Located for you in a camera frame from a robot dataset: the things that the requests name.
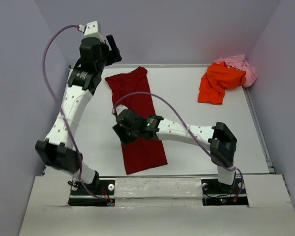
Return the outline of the dark red t shirt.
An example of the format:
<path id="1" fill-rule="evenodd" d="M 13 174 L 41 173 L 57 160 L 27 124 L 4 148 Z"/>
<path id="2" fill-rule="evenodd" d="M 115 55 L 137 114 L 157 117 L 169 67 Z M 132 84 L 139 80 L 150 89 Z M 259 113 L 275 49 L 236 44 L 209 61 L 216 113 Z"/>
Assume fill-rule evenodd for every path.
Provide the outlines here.
<path id="1" fill-rule="evenodd" d="M 125 110 L 115 110 L 117 124 L 113 130 L 121 140 L 128 175 L 167 164 L 163 143 L 156 138 L 162 118 L 155 114 L 147 73 L 138 67 L 105 79 L 112 91 L 113 105 L 125 106 Z"/>

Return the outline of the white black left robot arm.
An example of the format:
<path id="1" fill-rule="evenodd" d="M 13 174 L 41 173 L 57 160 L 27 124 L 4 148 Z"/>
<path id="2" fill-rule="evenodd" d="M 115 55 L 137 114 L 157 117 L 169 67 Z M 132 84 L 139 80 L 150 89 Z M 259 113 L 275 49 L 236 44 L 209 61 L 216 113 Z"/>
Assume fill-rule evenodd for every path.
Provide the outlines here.
<path id="1" fill-rule="evenodd" d="M 83 163 L 74 135 L 83 112 L 100 84 L 104 67 L 120 62 L 122 57 L 112 35 L 101 42 L 97 37 L 83 38 L 80 58 L 72 68 L 66 84 L 61 109 L 44 140 L 35 149 L 46 166 L 71 175 L 88 194 L 99 188 L 99 174 Z"/>

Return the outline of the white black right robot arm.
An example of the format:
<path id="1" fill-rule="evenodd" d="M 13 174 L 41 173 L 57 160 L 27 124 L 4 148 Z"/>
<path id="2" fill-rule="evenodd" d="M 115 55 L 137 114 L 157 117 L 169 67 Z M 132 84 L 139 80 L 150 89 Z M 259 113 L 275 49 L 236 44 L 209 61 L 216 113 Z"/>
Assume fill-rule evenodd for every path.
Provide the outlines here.
<path id="1" fill-rule="evenodd" d="M 128 145 L 137 140 L 158 140 L 198 146 L 217 166 L 217 189 L 227 193 L 234 188 L 237 138 L 226 124 L 217 122 L 214 126 L 198 126 L 157 115 L 144 118 L 123 105 L 115 108 L 115 115 L 117 123 L 113 130 L 122 144 Z"/>

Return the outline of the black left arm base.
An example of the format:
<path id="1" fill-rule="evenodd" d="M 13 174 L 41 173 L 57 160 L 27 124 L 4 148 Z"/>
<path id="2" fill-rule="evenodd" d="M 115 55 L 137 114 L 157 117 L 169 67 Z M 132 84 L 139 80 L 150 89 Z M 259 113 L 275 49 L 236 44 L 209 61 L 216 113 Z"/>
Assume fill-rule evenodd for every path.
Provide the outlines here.
<path id="1" fill-rule="evenodd" d="M 72 207 L 114 207 L 116 180 L 113 178 L 100 178 L 99 186 L 95 189 L 86 184 L 89 192 L 75 179 L 69 180 L 71 187 L 68 204 Z"/>

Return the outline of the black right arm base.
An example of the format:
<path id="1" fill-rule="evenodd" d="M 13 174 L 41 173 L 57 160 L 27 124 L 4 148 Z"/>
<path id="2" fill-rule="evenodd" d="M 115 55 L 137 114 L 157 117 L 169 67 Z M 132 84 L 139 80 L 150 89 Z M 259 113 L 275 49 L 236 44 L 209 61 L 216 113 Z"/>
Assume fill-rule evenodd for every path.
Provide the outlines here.
<path id="1" fill-rule="evenodd" d="M 202 184 L 202 204 L 208 206 L 248 206 L 245 186 L 235 178 L 232 185 L 222 184 L 216 178 L 205 178 Z"/>

